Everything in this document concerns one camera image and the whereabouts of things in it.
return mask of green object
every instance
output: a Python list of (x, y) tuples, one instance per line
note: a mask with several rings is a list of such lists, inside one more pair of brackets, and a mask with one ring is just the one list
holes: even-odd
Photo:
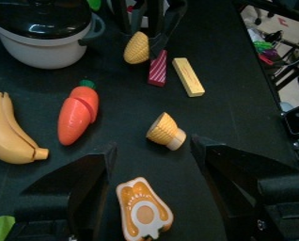
[(258, 53), (263, 53), (266, 49), (273, 48), (273, 43), (267, 41), (254, 41)]
[(89, 79), (83, 79), (81, 82), (79, 82), (79, 85), (82, 87), (90, 87), (93, 89), (97, 89), (97, 85), (95, 85), (95, 82), (93, 80), (89, 80)]
[(99, 11), (102, 0), (87, 0), (90, 7), (94, 11)]
[(5, 241), (11, 231), (15, 219), (11, 216), (0, 216), (0, 241)]

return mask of orange carrot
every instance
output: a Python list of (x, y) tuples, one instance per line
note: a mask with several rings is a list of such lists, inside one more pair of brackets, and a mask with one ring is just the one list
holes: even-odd
[(58, 138), (63, 145), (75, 143), (89, 125), (97, 120), (99, 97), (95, 83), (82, 80), (62, 106), (58, 120)]

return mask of white pot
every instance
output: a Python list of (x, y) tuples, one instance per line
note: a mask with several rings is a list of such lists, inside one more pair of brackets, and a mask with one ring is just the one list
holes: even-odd
[[(95, 32), (97, 22), (101, 30)], [(75, 35), (55, 40), (23, 37), (0, 27), (0, 40), (11, 55), (23, 63), (41, 69), (61, 69), (77, 63), (83, 57), (87, 46), (82, 40), (95, 39), (105, 32), (105, 22), (93, 14), (89, 26)]]

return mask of black pot lid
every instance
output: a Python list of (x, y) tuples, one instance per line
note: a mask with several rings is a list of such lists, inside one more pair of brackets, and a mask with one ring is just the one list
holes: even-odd
[(91, 19), (86, 0), (0, 0), (0, 27), (27, 38), (70, 37), (86, 29)]

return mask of toy banana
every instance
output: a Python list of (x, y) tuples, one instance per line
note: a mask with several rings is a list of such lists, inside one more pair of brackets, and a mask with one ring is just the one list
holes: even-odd
[(14, 164), (26, 164), (47, 159), (49, 153), (50, 150), (38, 147), (19, 126), (10, 94), (0, 92), (0, 160)]

